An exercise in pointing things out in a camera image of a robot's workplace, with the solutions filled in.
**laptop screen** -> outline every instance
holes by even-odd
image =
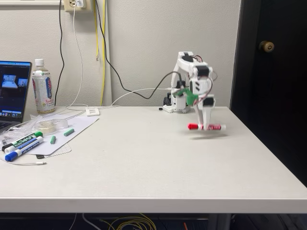
[[[30,71],[30,62],[0,61],[0,120],[22,120]]]

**plastic bottle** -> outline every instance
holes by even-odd
[[[32,74],[36,109],[39,113],[54,111],[54,97],[52,92],[51,75],[44,67],[43,59],[35,59],[36,69]]]

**white sheet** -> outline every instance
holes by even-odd
[[[66,117],[67,116],[63,116],[63,115],[54,115],[54,116],[43,118],[40,121],[47,121],[51,119],[65,119]],[[56,151],[61,146],[63,146],[64,144],[66,144],[68,141],[73,139],[75,136],[77,136],[79,133],[81,133],[83,130],[85,130],[87,127],[93,124],[97,119],[98,119],[97,117],[86,117],[86,116],[78,116],[78,117],[69,119],[68,120],[69,127],[67,129],[54,133],[52,135],[48,135],[48,136],[45,135],[43,143],[39,144],[39,146],[27,152],[26,154],[49,155],[53,153],[54,151]],[[64,133],[71,128],[73,128],[75,131],[72,134],[65,137]],[[50,144],[50,139],[52,136],[56,136],[56,142],[53,145]]]

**table edge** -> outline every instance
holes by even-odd
[[[5,213],[307,213],[307,198],[0,197]]]

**yellow cable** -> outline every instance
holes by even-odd
[[[154,230],[157,230],[155,224],[153,223],[153,221],[151,219],[149,219],[147,216],[145,216],[143,213],[140,213],[142,216],[144,216],[146,219],[149,220],[149,222],[153,225]]]
[[[96,14],[95,0],[93,0],[93,5],[94,5],[94,20],[95,20],[95,30],[96,30],[96,61],[98,61],[99,44],[98,44],[97,14]]]
[[[114,229],[114,227],[113,227],[112,225],[110,225],[110,223],[109,223],[109,222],[107,222],[107,221],[105,221],[105,220],[103,220],[103,219],[100,219],[99,221],[101,221],[101,222],[104,222],[104,223],[108,224],[110,227],[112,227],[112,229],[113,229],[113,230],[115,230],[115,229]]]
[[[105,24],[106,24],[106,0],[102,0],[102,31],[104,35],[106,36],[105,33]],[[106,74],[106,57],[105,57],[105,46],[104,46],[104,41],[102,38],[102,87],[101,87],[101,96],[100,96],[100,104],[102,105],[103,97],[104,97],[104,89],[105,89],[105,74]]]
[[[155,224],[152,222],[152,220],[151,219],[149,219],[147,216],[145,216],[144,214],[142,214],[142,213],[140,213],[142,216],[144,216],[144,217],[120,217],[120,218],[118,218],[118,219],[116,219],[116,220],[114,220],[111,224],[110,224],[110,227],[108,228],[108,230],[110,230],[110,228],[112,227],[113,228],[113,224],[116,222],[116,221],[118,221],[118,220],[120,220],[120,219],[126,219],[126,218],[137,218],[137,219],[133,219],[133,220],[128,220],[128,221],[126,221],[126,222],[123,222],[123,223],[121,223],[116,229],[117,230],[121,230],[125,225],[127,225],[127,224],[131,224],[131,223],[135,223],[135,224],[139,224],[139,226],[136,226],[136,227],[138,227],[138,228],[140,228],[140,230],[142,230],[142,228],[140,227],[140,224],[142,224],[142,223],[146,223],[149,227],[150,227],[150,230],[152,230],[152,229],[154,229],[154,230],[156,230],[157,228],[156,228],[156,226],[155,226]]]

